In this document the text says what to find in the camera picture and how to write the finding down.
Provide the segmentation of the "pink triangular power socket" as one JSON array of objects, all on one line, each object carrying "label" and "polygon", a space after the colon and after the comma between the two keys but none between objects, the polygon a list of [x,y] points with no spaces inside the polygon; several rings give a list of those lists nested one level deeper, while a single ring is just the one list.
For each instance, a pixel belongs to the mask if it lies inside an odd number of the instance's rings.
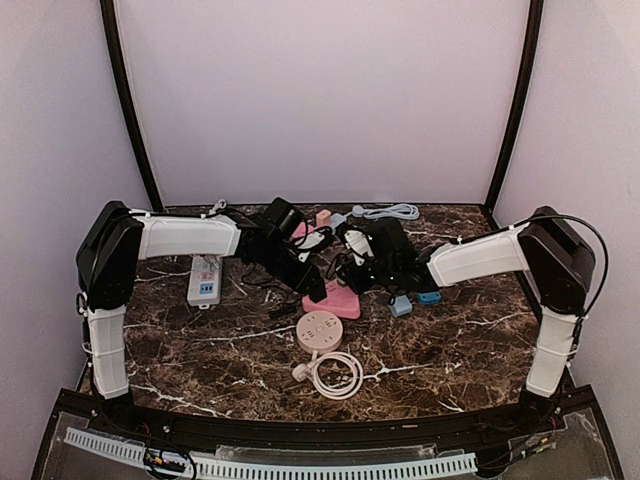
[{"label": "pink triangular power socket", "polygon": [[327,296],[323,300],[313,302],[309,296],[302,299],[302,308],[305,312],[323,310],[348,320],[360,317],[359,296],[348,286],[342,285],[337,279],[334,279],[329,281],[325,287]]}]

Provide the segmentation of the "light blue plug adapter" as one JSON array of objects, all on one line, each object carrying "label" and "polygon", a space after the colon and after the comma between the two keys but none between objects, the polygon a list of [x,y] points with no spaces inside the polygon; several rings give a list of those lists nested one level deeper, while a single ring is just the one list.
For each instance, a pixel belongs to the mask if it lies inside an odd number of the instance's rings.
[{"label": "light blue plug adapter", "polygon": [[413,305],[406,295],[396,296],[390,300],[388,308],[394,317],[408,315],[413,310]]}]

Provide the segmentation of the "pink round power socket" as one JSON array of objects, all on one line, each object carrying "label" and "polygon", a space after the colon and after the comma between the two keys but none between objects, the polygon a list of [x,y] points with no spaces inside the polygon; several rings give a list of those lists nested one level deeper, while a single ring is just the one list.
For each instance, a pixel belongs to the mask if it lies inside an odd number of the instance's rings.
[{"label": "pink round power socket", "polygon": [[308,312],[296,324],[297,342],[310,354],[325,354],[337,350],[342,343],[343,332],[341,320],[324,310]]}]

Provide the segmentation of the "bright blue plug adapter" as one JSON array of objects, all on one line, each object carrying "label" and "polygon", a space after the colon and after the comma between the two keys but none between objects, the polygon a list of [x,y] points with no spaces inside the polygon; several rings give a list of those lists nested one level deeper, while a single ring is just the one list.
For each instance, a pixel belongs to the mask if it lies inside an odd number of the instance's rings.
[{"label": "bright blue plug adapter", "polygon": [[442,301],[442,295],[440,291],[417,293],[416,298],[418,302],[423,306],[437,305]]}]

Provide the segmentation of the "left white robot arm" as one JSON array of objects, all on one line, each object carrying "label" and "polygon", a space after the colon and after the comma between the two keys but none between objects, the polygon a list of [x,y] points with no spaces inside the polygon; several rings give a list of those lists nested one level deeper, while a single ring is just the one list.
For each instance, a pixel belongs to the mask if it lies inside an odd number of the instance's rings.
[{"label": "left white robot arm", "polygon": [[291,203],[276,198],[265,210],[245,214],[229,207],[215,213],[171,215],[108,202],[76,254],[77,311],[85,318],[93,384],[107,399],[103,421],[120,436],[141,427],[140,412],[119,398],[129,391],[124,317],[137,265],[167,256],[236,257],[262,266],[291,290],[320,301],[326,288],[319,269],[300,259],[291,238],[303,222]]}]

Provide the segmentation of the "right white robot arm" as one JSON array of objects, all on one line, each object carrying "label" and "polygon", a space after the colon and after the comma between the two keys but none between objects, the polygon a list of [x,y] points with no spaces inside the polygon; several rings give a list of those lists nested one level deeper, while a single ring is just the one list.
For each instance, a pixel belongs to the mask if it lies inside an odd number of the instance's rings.
[{"label": "right white robot arm", "polygon": [[397,295],[435,292],[503,273],[529,273],[542,315],[525,383],[533,395],[511,410],[510,424],[530,434],[547,420],[544,398],[555,394],[578,348],[584,321],[603,290],[592,284],[596,255],[572,227],[583,222],[543,206],[515,224],[422,252],[396,218],[365,227],[343,222],[336,234],[353,257],[337,266],[336,275],[356,294],[381,286]]}]

